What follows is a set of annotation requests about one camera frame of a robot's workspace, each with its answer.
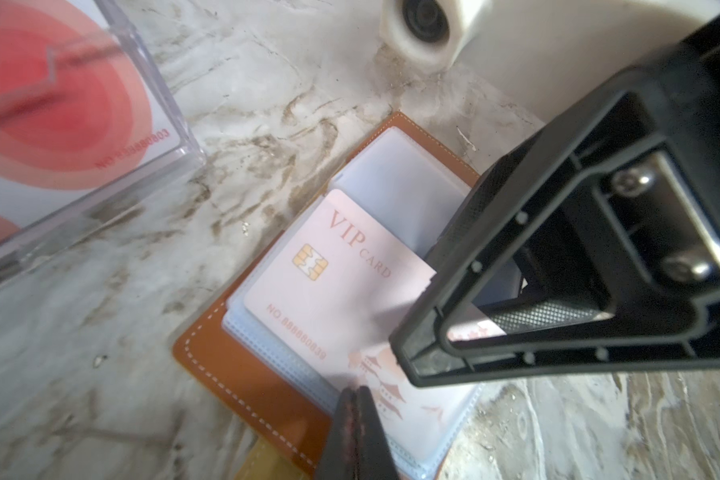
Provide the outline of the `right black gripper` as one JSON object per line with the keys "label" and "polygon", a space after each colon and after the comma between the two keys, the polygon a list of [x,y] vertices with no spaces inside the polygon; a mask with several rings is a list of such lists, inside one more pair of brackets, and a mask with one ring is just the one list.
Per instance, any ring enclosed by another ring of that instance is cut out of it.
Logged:
{"label": "right black gripper", "polygon": [[720,368],[720,14],[486,173],[390,338],[419,387]]}

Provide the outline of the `clear plastic card box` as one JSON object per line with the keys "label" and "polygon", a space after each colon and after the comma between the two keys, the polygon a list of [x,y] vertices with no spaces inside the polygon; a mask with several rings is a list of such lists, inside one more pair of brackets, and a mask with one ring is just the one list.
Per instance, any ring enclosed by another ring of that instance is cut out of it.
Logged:
{"label": "clear plastic card box", "polygon": [[0,1],[0,285],[204,154],[113,1]]}

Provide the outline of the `pink white VIP card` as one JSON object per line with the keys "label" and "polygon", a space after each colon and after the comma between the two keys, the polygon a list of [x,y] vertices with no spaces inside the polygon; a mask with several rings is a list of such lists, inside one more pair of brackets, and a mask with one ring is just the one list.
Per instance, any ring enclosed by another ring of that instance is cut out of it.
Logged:
{"label": "pink white VIP card", "polygon": [[433,269],[344,192],[330,191],[243,297],[246,309],[337,389],[366,385],[385,432],[437,462],[475,390],[419,389],[388,338]]}

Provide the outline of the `brown leather card holder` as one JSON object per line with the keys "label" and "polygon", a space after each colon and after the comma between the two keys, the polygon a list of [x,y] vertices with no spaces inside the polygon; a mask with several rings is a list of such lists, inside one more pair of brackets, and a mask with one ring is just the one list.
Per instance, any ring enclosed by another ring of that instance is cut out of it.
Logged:
{"label": "brown leather card holder", "polygon": [[[332,190],[344,192],[434,271],[429,254],[478,173],[402,113],[392,114],[320,186],[246,270],[182,333],[176,360],[256,430],[244,479],[313,478],[340,393],[244,306],[243,297]],[[475,405],[475,393],[437,462],[418,464],[385,432],[399,477],[433,479]]]}

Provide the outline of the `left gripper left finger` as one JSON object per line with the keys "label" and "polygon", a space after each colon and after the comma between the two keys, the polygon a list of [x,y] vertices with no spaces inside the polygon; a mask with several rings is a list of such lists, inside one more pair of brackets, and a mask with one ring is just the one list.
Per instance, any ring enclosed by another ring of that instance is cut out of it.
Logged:
{"label": "left gripper left finger", "polygon": [[321,459],[315,471],[316,479],[350,480],[356,478],[356,391],[345,388],[332,417],[332,425]]}

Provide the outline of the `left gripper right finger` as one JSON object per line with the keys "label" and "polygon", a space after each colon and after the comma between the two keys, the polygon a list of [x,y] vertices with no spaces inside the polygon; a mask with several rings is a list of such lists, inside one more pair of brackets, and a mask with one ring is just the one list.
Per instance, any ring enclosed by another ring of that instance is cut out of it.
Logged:
{"label": "left gripper right finger", "polygon": [[355,457],[356,479],[399,479],[375,400],[367,386],[355,392]]}

